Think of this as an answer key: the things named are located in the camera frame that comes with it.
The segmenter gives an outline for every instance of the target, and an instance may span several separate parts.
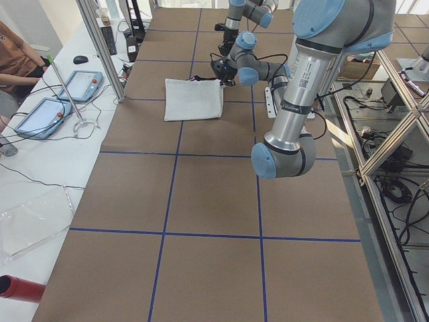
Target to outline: clear plastic sheet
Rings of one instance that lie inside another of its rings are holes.
[[[30,252],[67,230],[72,218],[72,203],[63,187],[1,212],[0,265]]]

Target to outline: blue and white device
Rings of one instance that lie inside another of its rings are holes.
[[[94,96],[102,80],[103,74],[101,72],[75,70],[66,81],[66,86],[73,98],[73,101],[87,102]],[[64,89],[60,91],[58,97],[61,100],[68,101],[68,97]]]
[[[15,132],[24,138],[46,139],[64,122],[72,111],[70,102],[55,99],[42,99],[24,119],[19,122]]]

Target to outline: white table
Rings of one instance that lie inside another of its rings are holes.
[[[128,60],[128,57],[125,49],[125,38],[120,32],[116,32],[117,24],[117,21],[112,22],[113,33],[117,37],[116,46],[118,51],[117,55],[112,56],[112,60],[116,70],[119,72],[123,65],[122,60]],[[89,62],[79,65],[73,64],[72,60],[77,55],[87,56]],[[81,23],[72,39],[63,47],[59,55],[55,57],[55,63],[64,79],[67,79],[72,71],[76,69],[101,71],[104,79],[96,95],[100,93],[105,85],[109,84],[101,61],[97,58],[95,48],[83,23]],[[49,85],[59,84],[52,67],[46,71],[44,79]],[[45,84],[43,81],[40,81],[35,90],[43,87],[45,87]],[[41,99],[51,97],[52,95],[53,93],[50,90],[31,95],[25,100],[19,111],[29,112]],[[101,109],[99,117],[101,128],[95,129],[89,139],[77,140],[68,138],[59,141],[24,140],[14,144],[19,150],[17,155],[11,158],[1,157],[0,163],[42,182],[85,187],[99,154],[101,142],[106,135],[116,110],[117,100],[115,98],[113,90],[111,87],[108,87],[95,101],[95,104]],[[95,119],[98,114],[99,111],[92,105],[89,105],[86,111],[82,112],[82,116],[89,119]],[[9,125],[15,127],[21,119],[21,117],[15,116]],[[77,121],[78,118],[76,115],[71,115],[51,138],[73,136],[73,126]],[[87,136],[91,129],[91,126],[82,128],[79,130],[79,136]],[[12,136],[13,134],[15,133],[9,128],[3,132],[4,136]],[[15,140],[20,140],[20,137],[9,139],[11,142]],[[20,174],[6,170],[3,167],[0,167],[0,178],[0,213],[38,198],[55,188],[32,183]],[[68,189],[68,192],[72,205],[76,209],[82,197],[83,190]],[[58,237],[55,237],[21,258],[0,266],[0,275],[9,274],[42,284],[47,283],[65,237],[66,234],[61,233]],[[37,307],[38,305],[33,303],[0,299],[0,320],[10,322],[31,321]]]

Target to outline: white cloth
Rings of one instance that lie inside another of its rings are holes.
[[[199,82],[166,78],[164,121],[212,119],[222,115],[223,88],[217,80]]]

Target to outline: red cylinder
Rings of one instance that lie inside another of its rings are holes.
[[[45,287],[10,275],[0,276],[0,297],[5,299],[39,303]]]

